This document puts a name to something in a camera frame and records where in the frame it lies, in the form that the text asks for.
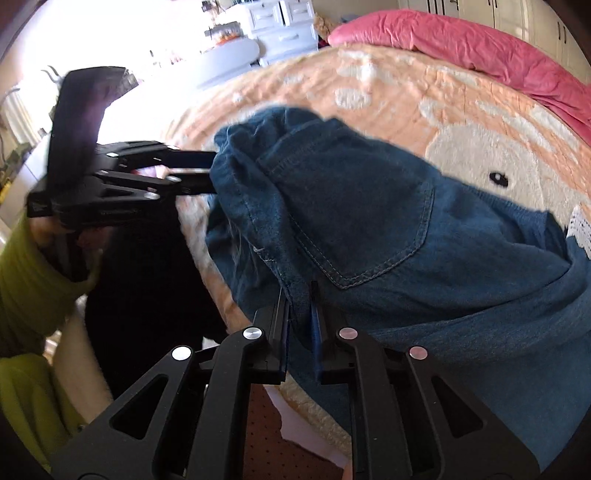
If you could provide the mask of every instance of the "denim pants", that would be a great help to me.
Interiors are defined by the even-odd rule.
[[[311,281],[384,345],[425,346],[542,468],[556,457],[591,404],[591,264],[550,213],[297,108],[215,140],[210,254],[250,317],[285,290],[291,373],[339,423],[311,377]]]

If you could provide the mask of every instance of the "blue denim garment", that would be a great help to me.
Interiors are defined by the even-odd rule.
[[[250,317],[279,286],[309,346],[309,284],[383,344],[423,345],[545,468],[591,404],[591,263],[548,212],[442,176],[337,119],[274,108],[221,129],[207,244]],[[291,373],[339,423],[341,390]]]

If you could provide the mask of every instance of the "silver screw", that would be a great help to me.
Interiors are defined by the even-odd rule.
[[[262,335],[262,330],[256,327],[249,327],[246,330],[244,330],[242,334],[244,335],[244,338],[247,340],[256,340],[257,338],[260,338],[260,336]]]
[[[414,346],[409,351],[408,354],[414,358],[415,360],[425,360],[427,358],[427,349],[423,348],[422,346]]]
[[[192,351],[188,346],[178,346],[173,350],[173,358],[179,362],[186,360],[191,354]]]
[[[357,330],[350,327],[341,328],[339,336],[345,340],[355,340],[357,338]]]

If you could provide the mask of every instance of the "red dotted fabric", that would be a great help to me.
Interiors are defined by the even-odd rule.
[[[341,480],[328,460],[281,437],[281,415],[261,385],[253,385],[244,446],[243,480]]]

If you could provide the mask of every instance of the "pink comforter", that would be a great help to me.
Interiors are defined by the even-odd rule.
[[[418,50],[483,72],[548,107],[591,145],[591,86],[509,34],[457,18],[389,10],[341,25],[329,37],[329,43]]]

